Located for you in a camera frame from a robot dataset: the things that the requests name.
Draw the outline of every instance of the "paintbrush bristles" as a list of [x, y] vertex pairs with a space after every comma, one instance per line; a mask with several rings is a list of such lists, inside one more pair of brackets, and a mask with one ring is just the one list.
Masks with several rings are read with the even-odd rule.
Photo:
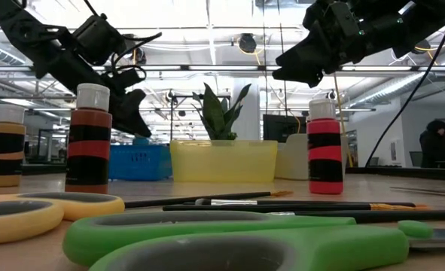
[[280, 196], [287, 196], [287, 195], [291, 195], [293, 192], [292, 191], [276, 191], [276, 192], [271, 192], [271, 196], [274, 197], [280, 197]]

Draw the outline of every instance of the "green leaf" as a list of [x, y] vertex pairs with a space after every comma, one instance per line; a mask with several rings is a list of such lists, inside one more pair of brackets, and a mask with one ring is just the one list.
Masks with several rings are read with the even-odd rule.
[[234, 103], [234, 105], [232, 106], [232, 108], [229, 111], [225, 112], [225, 114], [224, 114], [224, 122], [225, 123], [228, 123], [232, 119], [237, 106], [242, 101], [242, 99], [244, 99], [247, 96], [247, 93], [249, 92], [250, 87], [251, 87], [251, 84], [248, 84], [247, 86], [243, 87], [242, 90], [240, 91], [239, 97], [237, 97], [237, 100]]
[[227, 112], [227, 110], [229, 110], [229, 104], [227, 103], [227, 99], [229, 99], [229, 98], [222, 98], [222, 102], [221, 102], [222, 111], [224, 113]]
[[200, 100], [199, 94], [192, 92], [192, 99], [198, 101], [200, 103], [200, 105], [202, 105], [202, 101]]
[[219, 135], [219, 139], [229, 139], [229, 135], [232, 133], [232, 125], [234, 124], [234, 121], [236, 121], [236, 119], [239, 117], [241, 110], [242, 105], [234, 111], [232, 119], [230, 119], [229, 122], [225, 124], [224, 131]]
[[202, 116], [202, 115], [200, 114], [199, 109], [198, 109], [195, 105], [192, 105], [192, 106], [197, 110], [197, 113], [199, 113], [200, 120], [202, 121], [202, 124], [203, 124], [204, 127], [206, 128], [206, 131], [207, 131], [207, 134], [209, 135], [209, 138], [210, 138], [211, 140], [216, 140], [216, 139], [217, 139], [217, 136], [216, 136], [214, 130], [210, 127], [210, 125], [209, 125], [209, 123], [207, 122], [207, 120], [204, 118], [204, 116]]
[[217, 96], [212, 92], [208, 84], [205, 85], [206, 91], [204, 92], [204, 105], [202, 113], [214, 132], [219, 134], [220, 132], [224, 131], [225, 127], [224, 112], [222, 111], [221, 102]]

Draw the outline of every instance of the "red paint bottle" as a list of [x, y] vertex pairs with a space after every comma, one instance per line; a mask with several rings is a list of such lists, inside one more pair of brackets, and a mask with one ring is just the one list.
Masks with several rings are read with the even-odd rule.
[[307, 124], [309, 191], [340, 194], [343, 192], [340, 123], [331, 99], [309, 102], [311, 121]]
[[66, 192], [107, 193], [110, 157], [110, 90], [80, 84], [72, 112], [66, 162]]

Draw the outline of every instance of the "black label stripe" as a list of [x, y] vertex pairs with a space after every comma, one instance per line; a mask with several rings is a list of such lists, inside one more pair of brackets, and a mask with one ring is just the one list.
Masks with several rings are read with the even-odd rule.
[[84, 140], [110, 141], [111, 129], [101, 126], [72, 125], [70, 126], [69, 143]]
[[307, 135], [307, 146], [309, 149], [327, 147], [327, 146], [341, 146], [341, 134], [339, 133], [318, 133]]
[[343, 181], [343, 165], [335, 160], [311, 160], [309, 162], [309, 179], [311, 181]]
[[23, 151], [25, 135], [0, 132], [0, 154]]
[[0, 175], [21, 175], [23, 160], [0, 160]]
[[76, 156], [66, 162], [66, 184], [100, 185], [108, 183], [108, 161], [100, 157]]

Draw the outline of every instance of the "table surface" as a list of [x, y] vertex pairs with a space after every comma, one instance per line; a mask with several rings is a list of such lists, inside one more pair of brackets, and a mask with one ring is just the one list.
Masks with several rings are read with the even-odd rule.
[[[20, 187], [0, 188], [0, 194], [62, 191], [64, 175], [39, 175], [23, 178]], [[338, 201], [399, 201], [427, 204], [433, 209], [445, 209], [445, 196], [427, 195], [391, 190], [391, 187], [445, 189], [445, 181], [417, 178], [395, 178], [378, 175], [347, 175], [344, 193], [337, 196], [315, 195], [308, 191], [307, 181], [276, 180], [273, 184], [258, 183], [173, 183], [171, 181], [129, 182], [115, 181], [109, 185], [111, 194], [126, 201], [162, 199], [180, 196], [202, 196], [221, 193], [291, 190], [294, 193], [280, 199], [338, 200]], [[155, 212], [160, 209], [139, 209], [137, 212]], [[445, 222], [431, 222], [445, 228]], [[88, 268], [71, 263], [62, 252], [62, 240], [70, 223], [63, 221], [56, 229], [41, 236], [20, 242], [0, 245], [0, 271], [86, 271]], [[380, 224], [395, 227], [395, 224]], [[399, 265], [385, 266], [378, 271], [438, 270], [445, 271], [445, 253], [410, 253], [408, 260]]]

